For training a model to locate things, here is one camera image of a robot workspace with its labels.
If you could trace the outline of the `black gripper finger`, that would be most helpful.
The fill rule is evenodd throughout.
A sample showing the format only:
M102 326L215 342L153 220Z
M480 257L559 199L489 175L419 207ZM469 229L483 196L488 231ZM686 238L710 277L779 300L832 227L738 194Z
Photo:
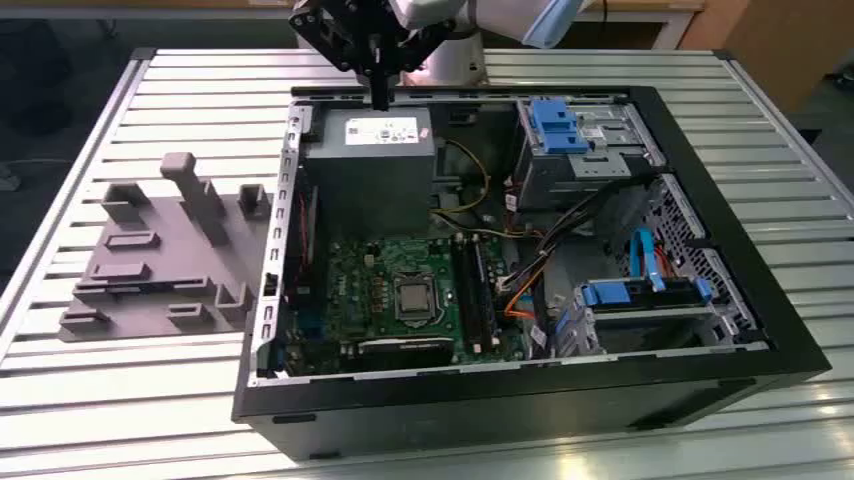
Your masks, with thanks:
M445 19L417 30L407 30L396 20L380 29L380 109L393 100L393 86L401 72L413 72L429 54L449 37L456 21Z
M380 35L347 36L329 16L331 1L296 1L288 22L296 34L343 72L352 71L369 89L371 105L380 110Z

